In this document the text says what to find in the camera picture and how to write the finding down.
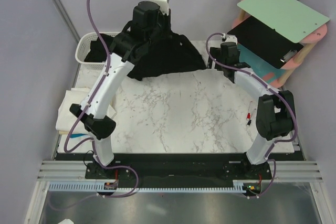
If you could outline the black t shirt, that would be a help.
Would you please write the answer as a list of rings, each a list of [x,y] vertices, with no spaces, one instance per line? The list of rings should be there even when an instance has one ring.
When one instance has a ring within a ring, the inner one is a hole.
[[[170,21],[158,21],[155,27],[159,31],[160,40],[150,47],[149,53],[128,73],[129,78],[142,81],[163,74],[206,69],[202,55],[185,35],[171,31]]]

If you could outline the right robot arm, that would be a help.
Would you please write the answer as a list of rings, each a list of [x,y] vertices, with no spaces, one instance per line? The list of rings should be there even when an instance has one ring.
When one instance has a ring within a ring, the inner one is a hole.
[[[293,95],[290,91],[269,86],[247,63],[239,62],[240,51],[236,42],[223,42],[219,48],[209,47],[206,43],[206,51],[226,78],[257,100],[255,124],[258,134],[246,152],[247,162],[240,166],[245,178],[254,178],[259,173],[259,165],[267,161],[277,143],[291,142],[296,138],[296,135],[291,139],[284,138],[291,131],[297,133],[298,129]]]

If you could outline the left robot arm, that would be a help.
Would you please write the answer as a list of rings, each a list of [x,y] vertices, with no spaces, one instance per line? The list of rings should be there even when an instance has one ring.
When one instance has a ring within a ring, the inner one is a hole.
[[[136,64],[156,44],[169,38],[170,9],[167,2],[142,1],[133,9],[132,20],[118,33],[107,50],[107,60],[98,80],[80,104],[72,104],[70,112],[82,122],[93,138],[97,173],[111,178],[115,173],[111,134],[116,122],[107,110],[118,87]]]

